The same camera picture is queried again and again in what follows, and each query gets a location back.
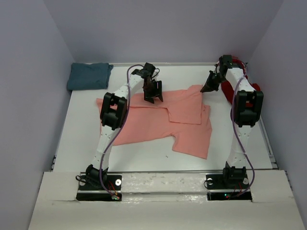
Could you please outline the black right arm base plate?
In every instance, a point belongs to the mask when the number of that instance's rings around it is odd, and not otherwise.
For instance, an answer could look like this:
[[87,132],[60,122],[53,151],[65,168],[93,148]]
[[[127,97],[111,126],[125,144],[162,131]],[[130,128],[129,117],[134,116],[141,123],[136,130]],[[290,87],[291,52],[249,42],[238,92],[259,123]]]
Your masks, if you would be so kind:
[[208,201],[252,201],[250,189],[244,192],[249,186],[247,175],[225,182],[222,174],[207,174],[203,185],[207,189]]

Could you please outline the pink t-shirt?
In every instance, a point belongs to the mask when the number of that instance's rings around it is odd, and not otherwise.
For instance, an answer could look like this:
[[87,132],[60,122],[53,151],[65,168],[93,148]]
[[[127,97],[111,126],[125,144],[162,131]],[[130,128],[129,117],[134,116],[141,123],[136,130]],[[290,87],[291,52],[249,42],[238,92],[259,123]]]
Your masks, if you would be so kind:
[[142,93],[132,96],[128,119],[114,145],[151,141],[173,136],[172,150],[206,159],[212,126],[210,106],[203,104],[201,85],[166,91],[163,101],[146,102]]

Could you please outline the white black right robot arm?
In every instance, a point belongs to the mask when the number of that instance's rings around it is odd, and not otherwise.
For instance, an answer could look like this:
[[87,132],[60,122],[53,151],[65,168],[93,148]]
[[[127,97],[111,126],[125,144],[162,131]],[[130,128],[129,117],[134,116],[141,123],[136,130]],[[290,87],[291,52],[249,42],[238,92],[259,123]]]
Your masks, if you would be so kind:
[[246,169],[246,165],[251,164],[247,156],[247,143],[253,127],[260,119],[264,94],[248,81],[246,64],[231,55],[219,57],[201,93],[219,89],[231,103],[230,118],[234,135],[223,172],[208,175],[204,186],[208,190],[229,189],[243,193],[251,184]]

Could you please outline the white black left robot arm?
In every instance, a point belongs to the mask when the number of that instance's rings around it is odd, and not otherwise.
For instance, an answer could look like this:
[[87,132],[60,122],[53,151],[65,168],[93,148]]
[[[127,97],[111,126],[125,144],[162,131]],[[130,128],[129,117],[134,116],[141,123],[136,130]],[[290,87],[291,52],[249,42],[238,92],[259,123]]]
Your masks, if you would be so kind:
[[131,97],[143,89],[143,99],[154,103],[158,98],[163,101],[162,82],[157,80],[160,70],[153,64],[136,64],[128,68],[127,82],[118,90],[107,92],[103,97],[100,112],[101,133],[96,153],[92,163],[85,171],[86,181],[95,189],[104,189],[111,193],[107,184],[109,157],[114,141],[121,133],[130,111]]

